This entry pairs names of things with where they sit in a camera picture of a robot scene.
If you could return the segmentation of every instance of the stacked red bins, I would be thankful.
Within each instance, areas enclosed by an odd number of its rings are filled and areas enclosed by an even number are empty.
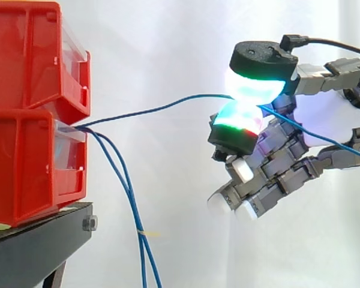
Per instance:
[[[0,223],[86,195],[89,54],[54,2],[0,2]]]

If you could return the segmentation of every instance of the green led light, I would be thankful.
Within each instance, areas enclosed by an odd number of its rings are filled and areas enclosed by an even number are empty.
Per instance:
[[[226,125],[235,129],[246,129],[259,135],[263,123],[260,108],[243,105],[237,101],[227,103],[215,118],[214,125]]]
[[[285,81],[254,80],[242,77],[231,69],[226,73],[226,91],[237,101],[264,105],[274,101],[284,89]]]

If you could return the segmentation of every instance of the white backdrop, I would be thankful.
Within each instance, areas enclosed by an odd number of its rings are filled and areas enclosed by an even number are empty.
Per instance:
[[[239,41],[297,33],[360,46],[355,0],[60,2],[92,54],[91,119],[224,92]],[[296,54],[315,64],[354,56],[315,45]],[[145,229],[160,233],[150,243],[164,287],[360,287],[360,169],[326,172],[257,221],[210,215],[207,198],[228,180],[206,141],[208,116],[223,103],[194,100],[94,127],[122,151]],[[86,200],[99,228],[68,261],[63,287],[141,287],[127,198],[93,140]]]

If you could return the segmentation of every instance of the blue wire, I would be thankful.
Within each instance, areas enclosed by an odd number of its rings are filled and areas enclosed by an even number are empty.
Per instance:
[[[127,164],[125,163],[119,149],[116,147],[116,145],[105,135],[101,134],[101,133],[98,133],[96,132],[96,134],[100,137],[100,138],[103,138],[106,142],[108,142],[108,144],[112,147],[112,149],[114,150],[114,152],[117,154],[119,160],[120,160],[120,163],[121,163],[121,166],[123,168],[123,171],[124,171],[124,174],[125,174],[125,178],[127,180],[127,184],[130,188],[130,194],[131,194],[131,200],[132,200],[132,203],[134,205],[134,207],[136,208],[137,210],[137,204],[136,204],[136,200],[135,200],[135,197],[134,197],[134,191],[133,191],[133,187],[132,187],[132,182],[131,182],[131,178],[130,178],[130,175],[129,175],[129,172],[128,172],[128,169],[127,169]],[[141,223],[141,219],[140,219],[140,215],[137,214],[137,217],[138,217],[138,221]],[[146,238],[145,235],[142,235],[141,233],[139,233],[139,236],[143,237],[143,238]],[[146,245],[146,252],[148,254],[148,258],[149,258],[149,261],[151,263],[151,266],[152,266],[152,270],[154,272],[154,276],[155,276],[155,279],[156,279],[156,283],[158,285],[158,287],[161,287],[161,281],[160,281],[160,276],[159,276],[159,273],[158,273],[158,269],[157,269],[157,266],[156,266],[156,263],[155,263],[155,259],[153,257],[153,253],[151,251],[151,248],[148,245]]]
[[[128,200],[130,202],[130,205],[132,207],[132,201],[131,201],[131,193],[130,193],[130,189],[126,189],[126,184],[125,184],[125,181],[124,179],[122,178],[121,174],[120,174],[120,171],[118,170],[118,168],[116,167],[115,165],[115,162],[113,162],[112,158],[110,157],[106,147],[104,146],[104,143],[101,141],[101,139],[99,138],[99,136],[93,132],[91,129],[89,128],[83,128],[83,129],[80,129],[82,131],[85,131],[85,132],[88,132],[88,133],[91,133],[95,139],[97,140],[97,142],[100,144],[101,148],[103,149],[103,152],[105,153],[106,157],[108,158],[108,161],[109,163],[111,164],[113,170],[116,172],[122,186],[124,187],[124,190],[125,190],[125,193],[127,194],[128,196]],[[139,227],[137,221],[135,220],[135,225],[136,225],[136,229],[137,230],[140,230],[141,227]],[[143,246],[143,239],[142,239],[142,235],[138,232],[137,233],[137,236],[138,236],[138,239],[139,239],[139,249],[140,249],[140,264],[141,264],[141,269],[142,269],[142,283],[143,283],[143,288],[147,288],[147,283],[146,283],[146,269],[145,269],[145,257],[144,257],[144,246]]]
[[[192,96],[187,96],[187,97],[184,97],[182,99],[179,99],[175,102],[172,102],[172,103],[169,103],[167,105],[163,105],[163,106],[160,106],[160,107],[157,107],[157,108],[153,108],[153,109],[148,109],[148,110],[143,110],[143,111],[139,111],[139,112],[133,112],[133,113],[128,113],[128,114],[123,114],[123,115],[119,115],[119,116],[114,116],[114,117],[109,117],[109,118],[103,118],[103,119],[99,119],[99,120],[95,120],[95,121],[92,121],[92,122],[89,122],[89,123],[86,123],[86,124],[82,124],[82,125],[79,125],[77,126],[76,128],[82,128],[82,127],[88,127],[88,126],[91,126],[91,125],[95,125],[95,124],[99,124],[99,123],[104,123],[104,122],[109,122],[109,121],[114,121],[114,120],[119,120],[119,119],[122,119],[122,118],[128,118],[128,117],[133,117],[133,116],[138,116],[138,115],[144,115],[144,114],[149,114],[149,113],[154,113],[154,112],[158,112],[158,111],[161,111],[161,110],[164,110],[164,109],[167,109],[167,108],[170,108],[172,106],[175,106],[177,104],[180,104],[182,102],[185,102],[185,101],[188,101],[188,100],[192,100],[192,99],[197,99],[197,98],[223,98],[223,99],[230,99],[232,100],[233,98],[231,96],[228,96],[228,95],[220,95],[220,94],[199,94],[199,95],[192,95]],[[308,130],[306,130],[303,126],[297,124],[295,121],[293,120],[290,120],[286,117],[284,117],[283,115],[273,111],[272,109],[266,107],[266,106],[263,106],[263,105],[259,105],[259,107],[264,110],[264,111],[267,111],[268,113],[274,115],[275,117],[277,118],[280,118],[286,122],[288,122],[290,125],[296,127],[297,129],[307,133],[308,135],[311,135],[315,138],[318,138],[318,139],[321,139],[321,140],[324,140],[324,141],[327,141],[329,143],[332,143],[333,145],[336,145],[338,146],[339,148],[341,149],[344,149],[344,150],[347,150],[357,156],[360,156],[360,152],[351,148],[351,147],[348,147],[344,144],[341,144],[333,139],[330,139],[330,138],[327,138],[327,137],[324,137],[324,136],[321,136],[321,135],[318,135],[316,133],[313,133],[313,132],[310,132]]]
[[[106,155],[109,163],[111,164],[113,170],[114,170],[115,173],[117,174],[117,176],[118,176],[118,178],[119,178],[119,180],[120,180],[120,182],[121,182],[121,184],[122,184],[122,186],[123,186],[123,188],[124,188],[124,190],[125,190],[125,192],[126,192],[126,194],[127,194],[127,196],[128,196],[128,200],[129,200],[129,202],[130,202],[130,205],[131,205],[131,208],[132,208],[132,212],[133,212],[133,215],[134,215],[136,228],[137,228],[137,230],[140,232],[140,233],[139,233],[139,239],[142,240],[142,242],[144,243],[144,245],[145,245],[145,247],[146,247],[146,250],[147,250],[147,253],[148,253],[148,257],[149,257],[149,259],[150,259],[150,261],[151,261],[152,270],[154,270],[154,275],[155,275],[155,279],[156,279],[156,282],[157,282],[157,286],[158,286],[158,288],[162,288],[161,281],[160,281],[160,277],[159,277],[159,275],[158,275],[157,267],[156,267],[156,264],[155,264],[155,261],[154,261],[153,255],[152,255],[152,251],[151,251],[151,249],[150,249],[150,247],[149,247],[148,240],[147,240],[147,238],[146,238],[145,235],[141,234],[141,232],[143,232],[144,229],[143,229],[143,226],[142,226],[142,223],[141,223],[141,219],[140,219],[139,212],[138,212],[138,210],[137,210],[136,201],[134,200],[134,196],[132,195],[133,192],[129,189],[128,184],[125,183],[125,181],[124,181],[124,179],[123,179],[120,171],[119,171],[118,168],[116,167],[115,162],[113,162],[113,160],[112,160],[112,158],[111,158],[108,150],[106,149],[104,143],[101,141],[100,137],[102,136],[106,141],[108,141],[109,139],[108,139],[106,136],[104,136],[104,135],[101,135],[101,136],[98,135],[97,133],[93,132],[91,129],[88,129],[88,128],[80,128],[80,130],[85,131],[85,132],[89,132],[89,133],[91,133],[91,134],[96,138],[97,142],[100,144],[103,152],[105,153],[105,155]],[[127,170],[127,167],[126,167],[126,165],[125,165],[124,159],[122,159],[122,156],[121,156],[120,152],[117,150],[116,146],[115,146],[113,143],[112,143],[112,146],[113,146],[115,152],[117,153],[117,155],[119,155],[119,156],[121,157],[120,160],[121,160],[123,169],[125,169],[124,172],[125,172],[125,174],[126,174],[126,178],[127,178],[127,179],[129,178],[129,180],[127,180],[127,182],[131,183],[130,177],[129,177],[129,174],[128,174],[128,170]],[[144,288],[145,288],[145,287],[146,287],[145,260],[143,259],[144,253],[142,253],[141,251],[140,251],[140,256],[142,256],[142,258],[141,258],[141,261],[142,261],[142,277],[143,277],[142,279],[143,279],[143,286],[145,285],[145,286],[144,286]]]
[[[99,120],[95,120],[89,123],[85,123],[82,125],[79,125],[75,128],[82,128],[82,127],[88,127],[88,126],[92,126],[95,124],[99,124],[99,123],[104,123],[104,122],[109,122],[109,121],[114,121],[114,120],[119,120],[122,118],[127,118],[127,117],[133,117],[133,116],[138,116],[138,115],[143,115],[143,114],[149,114],[149,113],[154,113],[154,112],[158,112],[167,108],[170,108],[172,106],[175,106],[177,104],[180,104],[182,102],[188,101],[188,100],[192,100],[192,99],[198,99],[198,98],[222,98],[222,99],[230,99],[232,100],[231,96],[228,95],[218,95],[218,94],[199,94],[199,95],[192,95],[192,96],[188,96],[188,97],[184,97],[182,99],[179,99],[175,102],[169,103],[167,105],[163,105],[157,108],[153,108],[153,109],[148,109],[148,110],[143,110],[143,111],[139,111],[139,112],[133,112],[133,113],[129,113],[129,114],[124,114],[124,115],[119,115],[119,116],[114,116],[114,117],[109,117],[109,118],[103,118],[103,119],[99,119]]]
[[[290,125],[292,125],[292,126],[294,126],[295,128],[297,128],[297,129],[299,129],[299,130],[307,133],[307,134],[310,135],[310,136],[313,136],[313,137],[315,137],[315,138],[318,138],[318,139],[327,141],[327,142],[329,142],[329,143],[332,143],[333,145],[338,146],[338,147],[341,148],[341,149],[347,150],[347,151],[349,151],[349,152],[351,152],[351,153],[356,154],[357,156],[360,156],[360,152],[357,151],[357,150],[355,150],[355,149],[353,149],[353,148],[351,148],[351,147],[348,147],[348,146],[346,146],[346,145],[344,145],[344,144],[341,144],[341,143],[339,143],[339,142],[337,142],[337,141],[335,141],[335,140],[333,140],[333,139],[331,139],[331,138],[327,138],[327,137],[325,137],[325,136],[321,136],[321,135],[318,135],[318,134],[313,133],[313,132],[311,132],[311,131],[308,131],[308,130],[305,129],[303,126],[297,124],[295,121],[293,121],[293,120],[291,120],[291,119],[288,119],[287,117],[284,117],[283,115],[281,115],[281,114],[273,111],[272,109],[270,109],[270,108],[268,108],[268,107],[266,107],[266,106],[259,105],[259,107],[260,107],[262,110],[267,111],[269,114],[272,114],[272,115],[274,115],[275,117],[286,121],[286,122],[289,123]]]

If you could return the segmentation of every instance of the black cap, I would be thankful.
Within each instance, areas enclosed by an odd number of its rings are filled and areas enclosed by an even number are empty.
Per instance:
[[[246,41],[235,46],[229,67],[250,79],[288,82],[297,64],[298,58],[276,42]]]
[[[258,136],[246,129],[237,129],[224,124],[213,125],[208,142],[233,151],[237,155],[251,155]]]

